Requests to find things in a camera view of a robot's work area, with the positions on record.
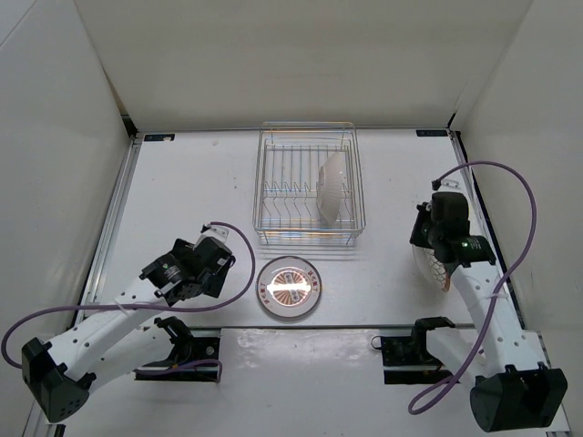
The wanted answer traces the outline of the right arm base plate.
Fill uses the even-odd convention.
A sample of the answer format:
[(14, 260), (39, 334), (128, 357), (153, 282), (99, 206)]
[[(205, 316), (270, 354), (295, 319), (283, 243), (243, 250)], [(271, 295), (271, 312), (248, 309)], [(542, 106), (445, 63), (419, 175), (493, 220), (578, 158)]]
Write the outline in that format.
[(370, 345), (381, 353), (385, 385), (432, 385), (452, 376), (435, 357), (417, 353), (410, 336), (377, 335)]

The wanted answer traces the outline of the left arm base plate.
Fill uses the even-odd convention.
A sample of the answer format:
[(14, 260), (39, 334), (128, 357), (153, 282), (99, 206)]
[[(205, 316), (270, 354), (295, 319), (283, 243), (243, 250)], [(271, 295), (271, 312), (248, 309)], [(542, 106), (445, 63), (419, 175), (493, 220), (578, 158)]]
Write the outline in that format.
[(137, 381), (220, 382), (220, 334), (193, 331), (194, 337), (174, 349), (163, 361), (154, 361), (134, 373)]

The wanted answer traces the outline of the white ribbed plate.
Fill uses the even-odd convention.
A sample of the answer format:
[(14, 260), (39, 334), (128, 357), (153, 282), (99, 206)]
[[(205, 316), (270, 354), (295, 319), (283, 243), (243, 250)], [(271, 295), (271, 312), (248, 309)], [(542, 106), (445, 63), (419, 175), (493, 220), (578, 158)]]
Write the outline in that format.
[(320, 167), (316, 204), (321, 217), (333, 227), (343, 198), (343, 153), (331, 154)]

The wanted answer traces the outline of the plain white plate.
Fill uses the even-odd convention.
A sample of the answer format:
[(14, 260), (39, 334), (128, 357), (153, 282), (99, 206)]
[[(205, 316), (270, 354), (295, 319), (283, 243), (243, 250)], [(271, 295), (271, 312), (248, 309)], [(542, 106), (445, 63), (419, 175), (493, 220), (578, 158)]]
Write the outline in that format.
[(415, 264), (424, 279), (436, 290), (448, 292), (450, 279), (444, 264), (435, 257), (433, 249), (412, 245)]

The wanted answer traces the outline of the orange patterned round plate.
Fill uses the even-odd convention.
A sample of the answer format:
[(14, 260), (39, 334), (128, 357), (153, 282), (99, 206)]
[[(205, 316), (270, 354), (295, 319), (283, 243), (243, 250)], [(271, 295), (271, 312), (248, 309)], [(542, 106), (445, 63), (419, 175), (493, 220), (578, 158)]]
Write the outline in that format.
[(311, 314), (322, 296), (322, 276), (307, 259), (281, 256), (270, 260), (256, 279), (261, 308), (278, 320), (300, 320)]

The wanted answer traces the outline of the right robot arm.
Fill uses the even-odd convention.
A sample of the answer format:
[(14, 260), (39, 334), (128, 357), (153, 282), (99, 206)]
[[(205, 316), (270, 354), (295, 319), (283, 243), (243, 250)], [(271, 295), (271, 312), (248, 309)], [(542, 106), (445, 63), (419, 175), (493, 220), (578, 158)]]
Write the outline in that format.
[(465, 196), (436, 192), (417, 207), (410, 241), (429, 249), (446, 282), (462, 296), (478, 332), (469, 345), (442, 321), (409, 341), (412, 358), (437, 358), (469, 390), (470, 409), (484, 432), (547, 428), (566, 394), (560, 369), (550, 369), (522, 329), (513, 302), (502, 292), (496, 256), (487, 239), (470, 232)]

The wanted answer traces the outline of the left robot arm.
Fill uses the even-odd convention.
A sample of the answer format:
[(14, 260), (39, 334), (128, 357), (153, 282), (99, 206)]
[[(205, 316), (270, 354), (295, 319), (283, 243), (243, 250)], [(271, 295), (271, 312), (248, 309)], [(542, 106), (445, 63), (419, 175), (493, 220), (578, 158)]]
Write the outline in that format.
[(79, 411), (91, 393), (117, 377), (152, 362), (186, 361), (194, 341), (185, 323), (161, 313), (176, 303), (220, 295), (234, 262), (224, 228), (205, 228), (189, 243), (149, 263), (111, 303), (47, 342), (22, 348), (22, 375), (51, 423)]

